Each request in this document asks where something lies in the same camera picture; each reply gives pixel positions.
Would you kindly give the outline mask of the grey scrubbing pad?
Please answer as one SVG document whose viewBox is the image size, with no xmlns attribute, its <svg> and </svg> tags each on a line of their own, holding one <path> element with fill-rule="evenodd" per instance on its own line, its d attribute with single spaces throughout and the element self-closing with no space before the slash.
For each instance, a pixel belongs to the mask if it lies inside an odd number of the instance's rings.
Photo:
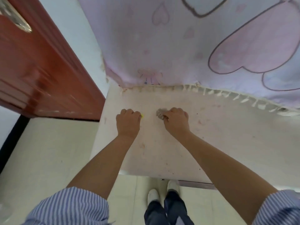
<svg viewBox="0 0 300 225">
<path fill-rule="evenodd" d="M 156 116 L 162 121 L 168 120 L 168 117 L 164 115 L 164 113 L 167 113 L 168 111 L 169 110 L 166 108 L 160 108 L 156 111 Z"/>
</svg>

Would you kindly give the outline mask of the pink heart print bedsheet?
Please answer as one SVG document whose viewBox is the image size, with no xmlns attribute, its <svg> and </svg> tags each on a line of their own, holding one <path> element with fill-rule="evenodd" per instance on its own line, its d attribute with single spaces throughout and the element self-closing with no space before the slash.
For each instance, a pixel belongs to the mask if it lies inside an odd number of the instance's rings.
<svg viewBox="0 0 300 225">
<path fill-rule="evenodd" d="M 300 0 L 78 0 L 122 88 L 201 86 L 300 115 Z"/>
</svg>

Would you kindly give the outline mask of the white shoe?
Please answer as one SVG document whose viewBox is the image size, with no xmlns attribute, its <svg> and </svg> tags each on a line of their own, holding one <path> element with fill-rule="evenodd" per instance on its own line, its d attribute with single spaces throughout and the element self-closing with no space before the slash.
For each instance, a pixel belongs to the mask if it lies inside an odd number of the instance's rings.
<svg viewBox="0 0 300 225">
<path fill-rule="evenodd" d="M 152 202 L 160 203 L 159 192 L 156 189 L 151 189 L 148 193 L 147 206 L 149 206 Z"/>
<path fill-rule="evenodd" d="M 177 181 L 169 180 L 167 184 L 167 193 L 169 192 L 176 192 L 179 195 L 180 186 Z"/>
</svg>

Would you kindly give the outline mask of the dark blue trousers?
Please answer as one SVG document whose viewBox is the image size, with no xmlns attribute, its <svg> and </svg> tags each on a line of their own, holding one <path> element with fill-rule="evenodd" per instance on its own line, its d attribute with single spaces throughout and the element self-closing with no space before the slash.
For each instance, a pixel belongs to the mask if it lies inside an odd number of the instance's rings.
<svg viewBox="0 0 300 225">
<path fill-rule="evenodd" d="M 167 193 L 164 206 L 152 202 L 144 213 L 145 225 L 194 225 L 186 205 L 176 192 Z"/>
</svg>

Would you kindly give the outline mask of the white right shoe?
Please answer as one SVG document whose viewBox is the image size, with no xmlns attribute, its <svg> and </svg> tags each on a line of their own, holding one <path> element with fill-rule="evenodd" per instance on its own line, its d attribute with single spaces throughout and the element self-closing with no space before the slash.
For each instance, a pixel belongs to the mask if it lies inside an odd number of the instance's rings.
<svg viewBox="0 0 300 225">
<path fill-rule="evenodd" d="M 167 184 L 167 193 L 169 192 L 176 192 L 179 195 L 180 186 L 177 181 L 169 180 Z"/>
</svg>

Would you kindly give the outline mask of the person's right forearm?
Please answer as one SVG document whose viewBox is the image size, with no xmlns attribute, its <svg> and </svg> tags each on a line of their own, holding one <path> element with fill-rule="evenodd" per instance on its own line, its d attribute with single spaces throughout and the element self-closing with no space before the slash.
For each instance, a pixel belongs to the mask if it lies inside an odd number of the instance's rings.
<svg viewBox="0 0 300 225">
<path fill-rule="evenodd" d="M 258 174 L 190 131 L 172 134 L 197 161 L 216 189 L 251 225 L 266 198 L 277 192 Z"/>
</svg>

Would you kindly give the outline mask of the beige mattress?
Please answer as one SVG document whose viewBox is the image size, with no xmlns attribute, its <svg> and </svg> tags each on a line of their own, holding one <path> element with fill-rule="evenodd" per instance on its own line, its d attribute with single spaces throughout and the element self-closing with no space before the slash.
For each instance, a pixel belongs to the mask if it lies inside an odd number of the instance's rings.
<svg viewBox="0 0 300 225">
<path fill-rule="evenodd" d="M 276 188 L 300 192 L 300 115 L 289 117 L 262 101 L 197 86 L 122 89 L 111 84 L 90 159 L 116 137 L 116 115 L 133 109 L 142 114 L 141 127 L 120 174 L 212 184 L 156 116 L 159 108 L 173 107 L 189 114 L 190 130 L 199 138 Z"/>
</svg>

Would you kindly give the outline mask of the metal bed frame rail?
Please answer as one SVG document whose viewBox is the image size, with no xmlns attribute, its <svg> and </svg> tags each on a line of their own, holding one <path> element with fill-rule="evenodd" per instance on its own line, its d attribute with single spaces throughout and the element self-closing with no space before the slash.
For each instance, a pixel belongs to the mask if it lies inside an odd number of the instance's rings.
<svg viewBox="0 0 300 225">
<path fill-rule="evenodd" d="M 178 181 L 178 184 L 182 187 L 217 190 L 216 187 L 214 186 L 214 184 L 211 184 L 211 183 L 181 181 L 180 180 L 180 181 Z"/>
</svg>

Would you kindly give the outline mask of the person's left hand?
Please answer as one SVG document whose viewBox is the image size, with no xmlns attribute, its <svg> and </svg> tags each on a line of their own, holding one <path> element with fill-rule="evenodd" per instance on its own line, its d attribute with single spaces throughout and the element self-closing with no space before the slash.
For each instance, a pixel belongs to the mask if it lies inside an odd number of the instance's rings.
<svg viewBox="0 0 300 225">
<path fill-rule="evenodd" d="M 118 136 L 135 139 L 140 131 L 140 118 L 135 115 L 120 115 L 116 116 L 116 126 Z"/>
</svg>

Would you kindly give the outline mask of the person's right hand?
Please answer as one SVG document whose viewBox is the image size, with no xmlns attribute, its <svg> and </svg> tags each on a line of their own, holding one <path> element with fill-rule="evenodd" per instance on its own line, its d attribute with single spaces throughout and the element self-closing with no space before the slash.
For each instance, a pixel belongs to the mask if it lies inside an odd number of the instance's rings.
<svg viewBox="0 0 300 225">
<path fill-rule="evenodd" d="M 178 141 L 190 134 L 189 119 L 176 118 L 164 120 L 165 129 Z"/>
</svg>

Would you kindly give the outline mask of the white left shoe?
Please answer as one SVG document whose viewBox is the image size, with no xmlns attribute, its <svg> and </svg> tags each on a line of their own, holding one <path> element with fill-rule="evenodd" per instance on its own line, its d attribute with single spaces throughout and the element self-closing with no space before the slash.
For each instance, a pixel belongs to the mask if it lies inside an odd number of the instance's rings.
<svg viewBox="0 0 300 225">
<path fill-rule="evenodd" d="M 147 206 L 149 206 L 152 202 L 160 203 L 159 192 L 156 189 L 151 189 L 148 193 Z"/>
</svg>

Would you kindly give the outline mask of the red-brown wooden door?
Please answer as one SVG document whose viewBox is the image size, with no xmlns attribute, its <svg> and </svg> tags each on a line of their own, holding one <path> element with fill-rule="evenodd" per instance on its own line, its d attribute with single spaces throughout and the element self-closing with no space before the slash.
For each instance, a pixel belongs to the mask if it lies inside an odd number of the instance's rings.
<svg viewBox="0 0 300 225">
<path fill-rule="evenodd" d="M 8 0 L 31 26 L 0 15 L 0 106 L 28 118 L 99 121 L 105 98 L 39 0 Z"/>
</svg>

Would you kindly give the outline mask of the blue striped shirt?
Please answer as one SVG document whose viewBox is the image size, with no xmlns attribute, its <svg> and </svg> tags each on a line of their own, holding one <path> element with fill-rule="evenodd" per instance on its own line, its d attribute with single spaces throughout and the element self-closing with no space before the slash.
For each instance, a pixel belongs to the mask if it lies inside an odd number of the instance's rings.
<svg viewBox="0 0 300 225">
<path fill-rule="evenodd" d="M 112 225 L 107 200 L 87 190 L 65 188 L 42 200 L 21 225 Z M 292 190 L 266 198 L 252 225 L 300 225 L 300 199 Z"/>
</svg>

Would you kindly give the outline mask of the person's left forearm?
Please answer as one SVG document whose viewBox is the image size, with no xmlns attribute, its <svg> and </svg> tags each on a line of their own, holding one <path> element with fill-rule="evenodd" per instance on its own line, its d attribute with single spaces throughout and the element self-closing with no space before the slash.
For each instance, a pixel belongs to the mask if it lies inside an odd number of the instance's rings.
<svg viewBox="0 0 300 225">
<path fill-rule="evenodd" d="M 137 133 L 118 134 L 76 174 L 66 188 L 87 190 L 107 200 L 136 137 Z"/>
</svg>

